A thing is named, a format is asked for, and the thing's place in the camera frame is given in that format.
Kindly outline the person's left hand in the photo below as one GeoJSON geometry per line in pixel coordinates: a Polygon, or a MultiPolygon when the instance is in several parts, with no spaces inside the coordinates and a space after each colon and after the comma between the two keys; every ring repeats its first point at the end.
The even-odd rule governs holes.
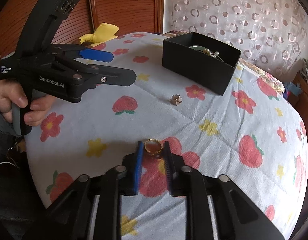
{"type": "MultiPolygon", "coordinates": [[[[29,126],[39,126],[55,102],[55,97],[46,95],[31,102],[30,111],[24,115],[24,122],[29,126]]],[[[28,105],[28,99],[20,83],[0,80],[0,112],[5,120],[12,123],[12,103],[19,108],[28,105]]]]}

